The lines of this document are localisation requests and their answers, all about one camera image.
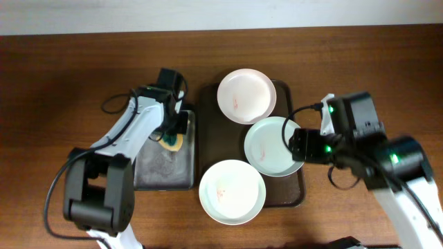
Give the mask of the pink plate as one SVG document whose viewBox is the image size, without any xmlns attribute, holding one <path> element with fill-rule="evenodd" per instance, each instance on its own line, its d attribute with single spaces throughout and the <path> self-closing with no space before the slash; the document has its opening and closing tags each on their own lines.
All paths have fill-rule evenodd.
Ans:
<svg viewBox="0 0 443 249">
<path fill-rule="evenodd" d="M 229 73 L 217 88 L 217 103 L 231 121 L 251 125 L 267 118 L 274 110 L 277 93 L 264 73 L 242 68 Z"/>
</svg>

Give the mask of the white plate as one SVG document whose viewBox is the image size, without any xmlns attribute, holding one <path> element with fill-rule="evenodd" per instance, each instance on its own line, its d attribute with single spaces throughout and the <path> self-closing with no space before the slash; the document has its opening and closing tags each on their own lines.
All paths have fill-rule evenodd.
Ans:
<svg viewBox="0 0 443 249">
<path fill-rule="evenodd" d="M 223 160 L 210 166 L 199 184 L 205 213 L 224 225 L 242 225 L 263 209 L 266 186 L 259 171 L 241 160 Z"/>
</svg>

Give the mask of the yellow green sponge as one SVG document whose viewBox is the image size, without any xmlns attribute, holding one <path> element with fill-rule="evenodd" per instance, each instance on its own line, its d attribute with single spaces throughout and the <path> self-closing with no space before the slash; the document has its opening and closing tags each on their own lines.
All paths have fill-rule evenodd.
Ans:
<svg viewBox="0 0 443 249">
<path fill-rule="evenodd" d="M 183 135 L 168 135 L 165 134 L 162 139 L 159 140 L 159 144 L 168 151 L 178 151 L 183 145 Z"/>
</svg>

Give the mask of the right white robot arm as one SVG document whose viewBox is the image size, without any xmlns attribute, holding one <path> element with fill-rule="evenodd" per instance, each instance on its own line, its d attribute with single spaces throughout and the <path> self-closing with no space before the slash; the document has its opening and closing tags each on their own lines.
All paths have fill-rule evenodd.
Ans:
<svg viewBox="0 0 443 249">
<path fill-rule="evenodd" d="M 441 248 L 442 206 L 422 146 L 410 136 L 388 139 L 368 92 L 328 94 L 309 108 L 320 112 L 320 129 L 281 135 L 293 160 L 350 169 L 388 215 L 401 248 Z"/>
</svg>

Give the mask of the pale green plate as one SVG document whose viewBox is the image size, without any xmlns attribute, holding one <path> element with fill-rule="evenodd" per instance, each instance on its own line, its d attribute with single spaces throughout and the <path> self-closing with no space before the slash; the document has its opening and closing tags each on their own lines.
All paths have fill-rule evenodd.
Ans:
<svg viewBox="0 0 443 249">
<path fill-rule="evenodd" d="M 282 139 L 285 118 L 273 116 L 255 123 L 244 139 L 247 161 L 260 173 L 283 177 L 297 172 L 305 164 L 296 161 Z"/>
</svg>

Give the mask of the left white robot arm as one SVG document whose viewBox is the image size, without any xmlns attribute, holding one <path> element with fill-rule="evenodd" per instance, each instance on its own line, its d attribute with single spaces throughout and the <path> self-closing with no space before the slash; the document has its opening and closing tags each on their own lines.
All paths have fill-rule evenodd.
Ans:
<svg viewBox="0 0 443 249">
<path fill-rule="evenodd" d="M 131 91 L 117 123 L 89 149 L 74 149 L 64 165 L 63 215 L 101 248 L 142 248 L 130 221 L 134 212 L 133 164 L 153 133 L 183 133 L 185 91 L 141 87 Z"/>
</svg>

